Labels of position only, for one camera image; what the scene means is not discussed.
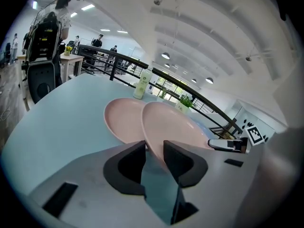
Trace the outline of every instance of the ceiling beam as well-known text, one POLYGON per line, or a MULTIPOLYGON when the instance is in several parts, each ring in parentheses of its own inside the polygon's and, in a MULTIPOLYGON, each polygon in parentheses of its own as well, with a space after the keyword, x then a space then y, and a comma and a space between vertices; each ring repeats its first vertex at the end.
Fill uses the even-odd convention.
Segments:
POLYGON ((215 70, 211 69, 210 67, 208 67, 207 65, 205 65, 204 63, 196 60, 195 58, 191 57, 190 55, 186 55, 185 52, 181 49, 179 49, 178 47, 176 46, 173 46, 172 44, 166 42, 165 40, 162 40, 162 39, 158 39, 157 40, 157 43, 159 45, 161 45, 162 47, 166 48, 170 48, 171 50, 175 51, 176 53, 186 57, 189 61, 191 61, 193 64, 197 65, 197 66, 194 66, 195 69, 198 69, 198 70, 206 70, 207 72, 203 72, 203 74, 206 74, 206 75, 209 75, 209 76, 214 76, 214 77, 218 77, 219 74, 218 72, 216 72, 215 70))
MULTIPOLYGON (((158 14, 161 16, 166 16, 171 19, 177 19, 180 22, 183 22, 185 24, 188 24, 188 25, 194 27, 195 29, 198 29, 199 31, 201 31, 202 33, 204 33, 205 35, 207 35, 208 37, 210 37, 211 39, 216 41, 218 44, 220 44, 233 58, 235 58, 237 50, 215 31, 210 33, 212 28, 208 28, 208 27, 202 25, 197 20, 194 20, 194 19, 190 18, 189 16, 182 14, 182 13, 180 14, 180 16, 176 17, 175 11, 169 10, 169 9, 162 9, 162 11, 161 11, 160 8, 156 8, 156 7, 152 7, 150 10, 150 13, 158 14)), ((252 69, 250 68, 249 64, 247 63, 247 61, 244 58, 236 59, 236 61, 240 64, 240 66, 243 68, 243 70, 246 72, 246 74, 249 75, 252 73, 252 69)))
POLYGON ((263 35, 259 33, 256 28, 252 25, 252 23, 241 13, 241 11, 234 11, 233 5, 226 2, 225 0, 198 0, 204 4, 207 4, 218 12, 222 13, 228 19, 230 19, 236 26, 242 30, 246 36, 251 40, 251 42, 255 45, 256 49, 261 55, 261 58, 265 62, 267 69, 269 71, 270 77, 272 80, 278 79, 280 77, 279 72, 275 66, 275 62, 273 59, 265 58, 262 54, 266 48, 269 48, 269 44, 263 35))
MULTIPOLYGON (((156 26, 155 31, 174 38, 174 31, 172 31, 172 30, 168 30, 166 28, 156 26)), ((191 47, 192 49, 197 50, 201 54, 203 54, 214 64, 218 65, 227 75, 229 75, 229 76, 233 75, 233 71, 226 64, 217 63, 219 60, 218 57, 215 56, 212 52, 210 52, 207 48, 203 48, 202 46, 199 47, 200 44, 198 42, 188 39, 187 37, 183 36, 181 33, 178 33, 177 35, 175 35, 175 39, 186 44, 187 46, 191 47)))

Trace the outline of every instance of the ceiling light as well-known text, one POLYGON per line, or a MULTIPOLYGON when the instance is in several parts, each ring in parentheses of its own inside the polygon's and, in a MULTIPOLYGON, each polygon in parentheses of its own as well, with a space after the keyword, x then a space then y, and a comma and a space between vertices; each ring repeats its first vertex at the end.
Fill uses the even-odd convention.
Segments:
POLYGON ((212 78, 206 78, 206 81, 210 84, 213 84, 213 79, 212 78))
POLYGON ((33 1, 33 9, 36 9, 36 8, 37 8, 37 2, 33 1))
POLYGON ((88 10, 88 9, 90 9, 90 8, 93 8, 93 7, 95 7, 95 6, 94 6, 93 4, 90 4, 90 5, 85 6, 85 7, 82 8, 81 10, 86 11, 86 10, 88 10))
POLYGON ((170 59, 170 55, 169 55, 169 53, 168 52, 164 52, 164 53, 162 53, 162 55, 161 55, 162 57, 164 57, 165 59, 170 59))

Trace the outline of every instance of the table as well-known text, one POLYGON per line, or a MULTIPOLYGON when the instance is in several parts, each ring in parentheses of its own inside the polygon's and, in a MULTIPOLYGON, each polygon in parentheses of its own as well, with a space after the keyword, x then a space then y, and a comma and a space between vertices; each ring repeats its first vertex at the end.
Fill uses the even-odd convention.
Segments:
MULTIPOLYGON (((28 195, 70 161, 122 144, 106 127, 104 108, 134 89, 89 74, 69 80, 41 99, 17 124, 2 151, 12 187, 28 195)), ((156 101, 145 94, 143 101, 156 101)))
MULTIPOLYGON (((17 67, 16 67, 16 75, 17 75, 17 79, 19 80, 23 99, 26 98, 26 92, 25 92, 25 87, 24 87, 23 81, 22 81, 23 77, 22 77, 21 64, 22 64, 22 61, 25 61, 25 56, 26 55, 17 56, 18 63, 17 63, 17 67)), ((70 63, 79 62, 77 75, 80 75, 83 58, 84 58, 83 56, 79 56, 79 55, 64 56, 63 53, 60 55, 61 62, 64 66, 63 82, 67 81, 67 77, 68 77, 67 71, 68 71, 68 66, 70 63)))

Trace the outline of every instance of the white ceiling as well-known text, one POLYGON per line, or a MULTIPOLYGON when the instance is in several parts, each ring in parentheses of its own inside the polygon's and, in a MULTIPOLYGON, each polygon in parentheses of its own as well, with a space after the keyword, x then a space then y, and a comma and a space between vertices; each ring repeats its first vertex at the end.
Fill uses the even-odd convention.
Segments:
POLYGON ((153 1, 73 0, 69 9, 78 13, 73 21, 94 30, 127 30, 161 66, 167 61, 160 54, 168 51, 176 73, 186 70, 181 76, 195 76, 198 87, 210 86, 206 77, 217 90, 227 89, 229 79, 248 78, 273 85, 273 91, 297 61, 292 36, 271 0, 163 0, 160 6, 153 1), (95 8, 80 9, 90 3, 95 8))

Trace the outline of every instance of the black railing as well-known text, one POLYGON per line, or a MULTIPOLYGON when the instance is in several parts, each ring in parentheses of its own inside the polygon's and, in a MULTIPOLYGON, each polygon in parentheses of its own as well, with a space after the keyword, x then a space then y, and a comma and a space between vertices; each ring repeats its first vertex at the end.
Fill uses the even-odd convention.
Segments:
MULTIPOLYGON (((135 60, 131 57, 128 57, 128 56, 125 56, 125 55, 122 55, 122 54, 119 54, 116 52, 112 52, 109 50, 92 47, 92 46, 79 45, 77 54, 85 57, 84 61, 82 63, 81 71, 84 71, 89 74, 94 74, 95 72, 106 74, 106 75, 110 76, 110 80, 112 80, 112 81, 113 81, 113 79, 119 80, 122 83, 124 83, 130 87, 133 87, 133 88, 135 88, 135 86, 120 79, 116 75, 125 73, 125 74, 132 75, 139 79, 140 75, 142 73, 142 70, 144 70, 148 67, 147 64, 145 64, 141 61, 135 60)), ((74 70, 75 76, 76 76, 78 65, 79 65, 78 63, 76 63, 76 65, 75 65, 75 70, 74 70)), ((200 107, 200 109, 198 110, 196 107, 194 107, 194 110, 196 112, 200 113, 201 115, 203 115, 204 117, 206 117, 207 119, 209 119, 210 121, 212 121, 220 129, 222 129, 222 135, 219 135, 218 133, 216 133, 215 131, 213 131, 211 129, 215 135, 218 135, 221 138, 225 138, 225 136, 228 134, 235 138, 235 136, 229 132, 229 129, 226 129, 224 126, 221 126, 216 121, 214 121, 212 118, 210 118, 209 116, 204 114, 204 112, 202 112, 202 109, 204 109, 206 113, 209 113, 209 112, 218 113, 220 116, 222 116, 228 122, 228 125, 233 126, 240 133, 243 132, 242 129, 238 125, 236 125, 236 123, 233 122, 216 105, 214 105, 211 101, 209 101, 208 99, 203 97, 201 94, 199 94, 198 92, 196 92, 195 90, 193 90, 192 88, 187 86, 186 84, 182 83, 178 79, 173 78, 170 75, 168 75, 156 68, 154 68, 152 70, 152 72, 154 74, 156 74, 157 76, 175 84, 177 87, 179 87, 179 88, 183 89, 184 91, 188 92, 189 94, 191 94, 194 101, 202 102, 202 106, 200 107)), ((149 82, 149 84, 160 90, 165 89, 167 94, 169 94, 171 97, 174 97, 175 99, 179 100, 180 96, 177 93, 171 91, 170 89, 167 89, 164 86, 159 85, 158 83, 152 84, 151 82, 149 82)))

